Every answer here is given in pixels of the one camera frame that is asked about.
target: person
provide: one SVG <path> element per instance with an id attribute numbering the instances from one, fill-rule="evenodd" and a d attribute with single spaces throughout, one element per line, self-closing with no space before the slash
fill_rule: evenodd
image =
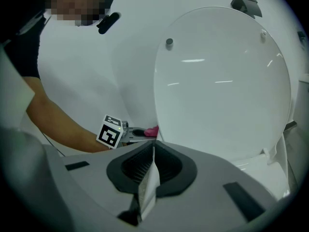
<path id="1" fill-rule="evenodd" d="M 0 35 L 1 43 L 14 67 L 35 95 L 27 114 L 39 130 L 67 147 L 84 152 L 99 152 L 109 148 L 96 141 L 96 135 L 78 125 L 58 105 L 48 98 L 40 80 L 38 54 L 40 34 L 45 26 L 45 8 L 58 19 L 81 21 L 90 25 L 110 9 L 113 0 L 13 0 L 19 16 L 7 10 Z"/>

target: pink object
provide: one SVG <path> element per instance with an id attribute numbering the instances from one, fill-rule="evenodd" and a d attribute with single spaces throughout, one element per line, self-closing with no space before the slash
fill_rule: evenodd
<path id="1" fill-rule="evenodd" d="M 155 126 L 153 128 L 149 128 L 144 131 L 146 137 L 156 137 L 159 132 L 159 126 Z"/>

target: toilet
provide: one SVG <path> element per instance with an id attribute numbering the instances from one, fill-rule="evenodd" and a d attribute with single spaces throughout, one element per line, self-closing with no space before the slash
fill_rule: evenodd
<path id="1" fill-rule="evenodd" d="M 256 20 L 224 7 L 182 15 L 161 39 L 154 74 L 158 140 L 229 161 L 276 200 L 289 194 L 290 79 Z"/>

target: black screw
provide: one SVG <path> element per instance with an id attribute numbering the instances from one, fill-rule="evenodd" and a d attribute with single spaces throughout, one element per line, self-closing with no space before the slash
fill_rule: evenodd
<path id="1" fill-rule="evenodd" d="M 171 38 L 167 39 L 166 44 L 173 44 L 173 39 L 171 39 Z"/>

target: white toilet lid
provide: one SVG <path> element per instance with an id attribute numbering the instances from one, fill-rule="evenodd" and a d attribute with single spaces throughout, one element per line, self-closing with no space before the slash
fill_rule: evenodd
<path id="1" fill-rule="evenodd" d="M 178 18 L 162 38 L 154 74 L 166 142 L 238 160 L 271 149 L 284 130 L 291 102 L 285 61 L 242 12 L 207 7 Z"/>

